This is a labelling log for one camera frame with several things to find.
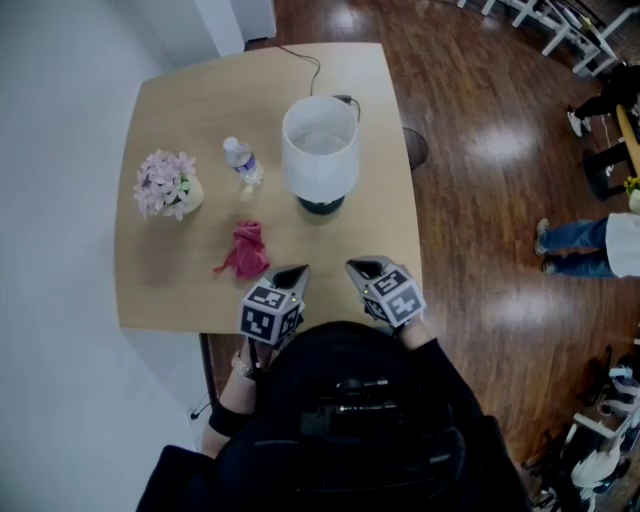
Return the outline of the black table leg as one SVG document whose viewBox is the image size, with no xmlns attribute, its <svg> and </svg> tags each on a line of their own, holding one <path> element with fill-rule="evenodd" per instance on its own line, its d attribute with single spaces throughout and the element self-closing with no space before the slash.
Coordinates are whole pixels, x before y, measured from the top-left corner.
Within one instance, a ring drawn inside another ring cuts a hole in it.
<svg viewBox="0 0 640 512">
<path fill-rule="evenodd" d="M 200 343 L 203 371 L 204 371 L 205 382 L 207 386 L 208 397 L 209 397 L 209 401 L 213 403 L 216 401 L 218 394 L 217 394 L 215 371 L 214 371 L 214 361 L 213 361 L 213 356 L 211 352 L 211 343 L 210 343 L 209 335 L 207 333 L 200 333 L 199 343 Z"/>
</svg>

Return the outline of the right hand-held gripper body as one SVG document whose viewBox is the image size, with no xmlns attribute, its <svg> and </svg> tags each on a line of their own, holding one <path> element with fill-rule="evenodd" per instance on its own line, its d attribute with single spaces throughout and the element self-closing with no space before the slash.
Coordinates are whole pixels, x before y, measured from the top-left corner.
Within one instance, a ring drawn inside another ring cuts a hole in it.
<svg viewBox="0 0 640 512">
<path fill-rule="evenodd" d="M 369 283 L 362 294 L 371 316 L 397 328 L 426 309 L 422 291 L 402 267 Z"/>
</svg>

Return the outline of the person's left forearm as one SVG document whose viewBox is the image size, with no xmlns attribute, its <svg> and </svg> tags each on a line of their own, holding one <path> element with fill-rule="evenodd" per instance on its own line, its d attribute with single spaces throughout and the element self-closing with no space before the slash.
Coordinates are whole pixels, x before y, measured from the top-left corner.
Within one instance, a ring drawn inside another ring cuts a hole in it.
<svg viewBox="0 0 640 512">
<path fill-rule="evenodd" d="M 221 396 L 213 404 L 211 416 L 204 429 L 201 452 L 215 459 L 229 440 L 253 418 L 256 409 L 258 381 L 269 368 L 273 347 L 260 341 L 246 339 L 239 349 L 242 359 L 259 366 L 255 381 L 232 370 Z"/>
</svg>

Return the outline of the black mesh waste bin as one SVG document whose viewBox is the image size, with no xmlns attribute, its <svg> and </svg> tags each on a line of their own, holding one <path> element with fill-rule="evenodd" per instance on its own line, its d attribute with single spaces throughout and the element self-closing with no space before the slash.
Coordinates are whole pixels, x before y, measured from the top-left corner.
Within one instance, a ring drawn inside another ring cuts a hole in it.
<svg viewBox="0 0 640 512">
<path fill-rule="evenodd" d="M 404 127 L 403 135 L 409 160 L 410 170 L 414 171 L 427 162 L 429 145 L 425 137 L 418 131 Z"/>
</svg>

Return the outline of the white table lamp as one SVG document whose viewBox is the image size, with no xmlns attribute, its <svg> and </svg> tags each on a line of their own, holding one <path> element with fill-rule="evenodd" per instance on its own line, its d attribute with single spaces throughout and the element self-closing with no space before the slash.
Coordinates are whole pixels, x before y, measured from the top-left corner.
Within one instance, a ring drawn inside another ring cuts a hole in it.
<svg viewBox="0 0 640 512">
<path fill-rule="evenodd" d="M 336 212 L 360 171 L 360 124 L 336 96 L 309 96 L 282 121 L 282 171 L 287 188 L 311 214 Z"/>
</svg>

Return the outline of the pink cleaning cloth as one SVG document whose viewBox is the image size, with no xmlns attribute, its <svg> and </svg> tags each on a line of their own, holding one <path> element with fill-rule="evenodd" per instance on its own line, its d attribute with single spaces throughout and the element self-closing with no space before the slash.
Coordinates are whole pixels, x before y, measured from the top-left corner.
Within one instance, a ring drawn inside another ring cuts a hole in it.
<svg viewBox="0 0 640 512">
<path fill-rule="evenodd" d="M 239 221 L 232 233 L 233 247 L 224 262 L 213 269 L 214 275 L 230 269 L 237 280 L 251 280 L 266 272 L 271 264 L 262 239 L 262 225 Z"/>
</svg>

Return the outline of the metal wrist watch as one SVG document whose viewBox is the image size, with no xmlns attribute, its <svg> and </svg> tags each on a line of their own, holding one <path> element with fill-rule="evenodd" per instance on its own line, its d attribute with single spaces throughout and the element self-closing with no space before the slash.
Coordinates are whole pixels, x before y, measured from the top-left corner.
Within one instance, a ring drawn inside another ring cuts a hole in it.
<svg viewBox="0 0 640 512">
<path fill-rule="evenodd" d="M 241 375 L 242 377 L 255 381 L 258 375 L 259 366 L 252 361 L 245 362 L 241 357 L 241 351 L 238 350 L 234 353 L 231 361 L 232 370 Z"/>
</svg>

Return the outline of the person's black-clothed torso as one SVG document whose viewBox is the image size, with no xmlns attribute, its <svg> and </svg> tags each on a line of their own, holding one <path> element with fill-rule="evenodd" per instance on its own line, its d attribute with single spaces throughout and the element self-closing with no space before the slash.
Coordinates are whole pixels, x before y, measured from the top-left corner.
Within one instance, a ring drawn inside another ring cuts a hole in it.
<svg viewBox="0 0 640 512">
<path fill-rule="evenodd" d="M 166 446 L 136 512 L 533 512 L 497 421 L 456 421 L 399 334 L 331 322 L 273 350 L 212 459 Z"/>
</svg>

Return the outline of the pink potted flowers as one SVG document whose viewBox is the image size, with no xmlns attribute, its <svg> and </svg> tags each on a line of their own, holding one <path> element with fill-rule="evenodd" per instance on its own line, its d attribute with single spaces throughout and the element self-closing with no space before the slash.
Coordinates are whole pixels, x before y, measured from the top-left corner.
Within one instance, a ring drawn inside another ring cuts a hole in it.
<svg viewBox="0 0 640 512">
<path fill-rule="evenodd" d="M 157 149 L 137 170 L 134 200 L 144 218 L 163 215 L 178 221 L 203 203 L 204 189 L 196 159 L 184 151 Z"/>
</svg>

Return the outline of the white low table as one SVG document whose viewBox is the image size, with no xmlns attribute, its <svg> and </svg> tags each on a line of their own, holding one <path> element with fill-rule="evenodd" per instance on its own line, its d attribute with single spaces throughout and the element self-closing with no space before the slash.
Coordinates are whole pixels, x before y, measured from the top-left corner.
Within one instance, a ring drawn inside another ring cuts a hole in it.
<svg viewBox="0 0 640 512">
<path fill-rule="evenodd" d="M 455 0 L 455 5 L 460 10 L 469 5 L 479 6 L 480 26 L 489 30 L 501 25 L 539 28 L 543 22 L 541 15 L 535 10 L 538 4 L 539 0 Z"/>
<path fill-rule="evenodd" d="M 581 77 L 600 78 L 622 61 L 608 39 L 631 16 L 640 15 L 640 5 L 625 9 L 612 22 L 597 25 L 595 16 L 569 0 L 543 0 L 545 17 L 555 17 L 554 36 L 541 50 L 548 57 L 562 42 L 569 42 L 582 52 L 572 72 Z"/>
</svg>

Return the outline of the black-legged wooden table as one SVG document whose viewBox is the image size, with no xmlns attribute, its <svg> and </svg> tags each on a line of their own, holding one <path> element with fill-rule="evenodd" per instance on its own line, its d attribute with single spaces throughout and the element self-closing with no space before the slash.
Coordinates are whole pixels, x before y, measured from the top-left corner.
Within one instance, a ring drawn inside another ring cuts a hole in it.
<svg viewBox="0 0 640 512">
<path fill-rule="evenodd" d="M 606 201 L 627 191 L 626 184 L 610 186 L 607 168 L 618 163 L 629 165 L 630 177 L 640 179 L 640 118 L 633 116 L 622 105 L 616 107 L 616 118 L 622 141 L 600 152 L 587 149 L 583 152 L 583 169 L 595 197 Z"/>
</svg>

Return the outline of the white water dispenser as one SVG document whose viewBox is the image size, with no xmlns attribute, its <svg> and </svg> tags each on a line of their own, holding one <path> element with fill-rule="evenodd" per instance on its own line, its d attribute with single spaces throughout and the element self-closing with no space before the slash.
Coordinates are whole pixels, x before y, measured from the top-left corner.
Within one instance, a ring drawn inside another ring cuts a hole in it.
<svg viewBox="0 0 640 512">
<path fill-rule="evenodd" d="M 230 0 L 246 43 L 272 39 L 277 34 L 274 0 Z"/>
</svg>

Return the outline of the person's right forearm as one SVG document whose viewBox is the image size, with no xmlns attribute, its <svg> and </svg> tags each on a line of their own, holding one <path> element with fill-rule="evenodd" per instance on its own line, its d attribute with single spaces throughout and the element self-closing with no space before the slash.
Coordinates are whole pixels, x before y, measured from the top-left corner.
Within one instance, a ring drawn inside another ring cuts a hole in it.
<svg viewBox="0 0 640 512">
<path fill-rule="evenodd" d="M 411 359 L 422 383 L 452 407 L 457 422 L 470 423 L 483 416 L 475 394 L 419 316 L 403 327 L 399 340 L 407 351 L 413 353 Z"/>
</svg>

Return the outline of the clear plastic water bottle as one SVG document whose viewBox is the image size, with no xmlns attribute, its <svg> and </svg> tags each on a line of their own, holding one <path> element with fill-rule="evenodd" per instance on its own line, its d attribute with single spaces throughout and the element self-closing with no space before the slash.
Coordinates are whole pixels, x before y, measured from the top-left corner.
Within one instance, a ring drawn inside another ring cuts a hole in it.
<svg viewBox="0 0 640 512">
<path fill-rule="evenodd" d="M 225 159 L 246 185 L 259 187 L 264 179 L 264 169 L 251 147 L 235 137 L 223 141 Z"/>
</svg>

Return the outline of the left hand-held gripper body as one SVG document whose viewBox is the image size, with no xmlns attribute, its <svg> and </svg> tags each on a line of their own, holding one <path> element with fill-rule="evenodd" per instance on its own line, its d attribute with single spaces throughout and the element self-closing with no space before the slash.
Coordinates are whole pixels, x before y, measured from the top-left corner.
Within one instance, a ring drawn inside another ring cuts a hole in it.
<svg viewBox="0 0 640 512">
<path fill-rule="evenodd" d="M 241 302 L 238 331 L 276 347 L 296 331 L 304 307 L 292 293 L 255 284 Z"/>
</svg>

